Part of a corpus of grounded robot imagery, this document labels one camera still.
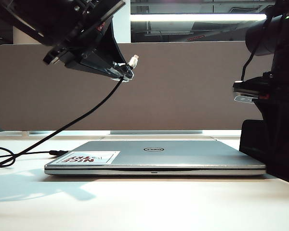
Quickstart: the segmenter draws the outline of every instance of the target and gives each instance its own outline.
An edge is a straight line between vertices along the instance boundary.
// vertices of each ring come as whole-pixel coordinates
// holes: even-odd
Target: desk
[[[19,152],[43,135],[0,133]],[[93,140],[218,139],[239,136],[57,136],[33,151],[71,150]],[[48,154],[21,156],[0,169],[0,231],[289,231],[289,183],[256,178],[58,177]]]

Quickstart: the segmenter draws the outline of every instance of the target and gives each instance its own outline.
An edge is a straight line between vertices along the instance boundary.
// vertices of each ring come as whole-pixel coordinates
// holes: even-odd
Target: silver laptop
[[[45,165],[45,173],[251,176],[265,165],[219,141],[91,141]]]

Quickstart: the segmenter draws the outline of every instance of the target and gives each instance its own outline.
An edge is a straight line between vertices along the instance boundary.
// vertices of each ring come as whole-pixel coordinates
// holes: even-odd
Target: sticker
[[[77,151],[58,159],[56,165],[110,165],[120,151]]]

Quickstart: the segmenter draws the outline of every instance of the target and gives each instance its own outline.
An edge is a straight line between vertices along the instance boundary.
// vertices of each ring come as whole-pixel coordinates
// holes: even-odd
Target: gray partition
[[[124,83],[74,130],[240,129],[261,118],[253,104],[233,100],[250,53],[244,42],[129,43],[140,56],[133,81]],[[54,130],[87,112],[117,83],[108,77],[46,66],[43,45],[0,46],[0,126]],[[247,78],[270,69],[272,56],[255,57]]]

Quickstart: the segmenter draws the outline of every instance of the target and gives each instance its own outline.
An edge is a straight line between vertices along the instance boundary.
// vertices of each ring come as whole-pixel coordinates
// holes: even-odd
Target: ceiling light
[[[206,13],[206,14],[131,14],[132,22],[233,22],[260,21],[260,13]]]

